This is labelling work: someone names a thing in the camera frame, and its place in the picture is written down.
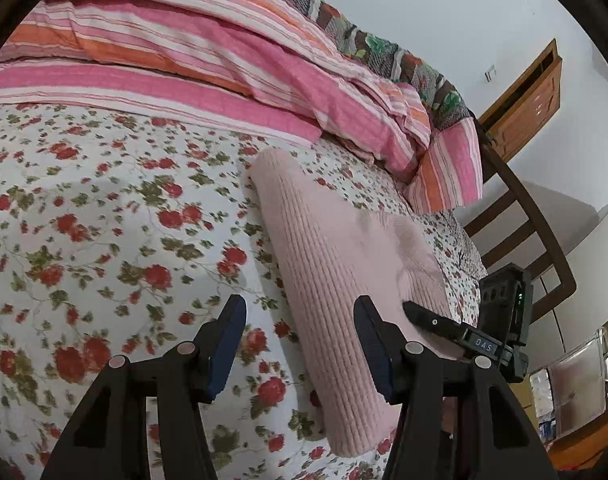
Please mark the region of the person's right hand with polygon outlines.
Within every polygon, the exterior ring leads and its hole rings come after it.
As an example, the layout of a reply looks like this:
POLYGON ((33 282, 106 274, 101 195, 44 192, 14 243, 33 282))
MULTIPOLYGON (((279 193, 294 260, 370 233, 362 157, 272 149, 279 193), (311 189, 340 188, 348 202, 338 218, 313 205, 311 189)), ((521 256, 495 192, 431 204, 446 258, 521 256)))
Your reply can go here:
POLYGON ((444 396, 441 399, 441 431, 453 439, 457 432, 458 408, 454 396, 444 396))

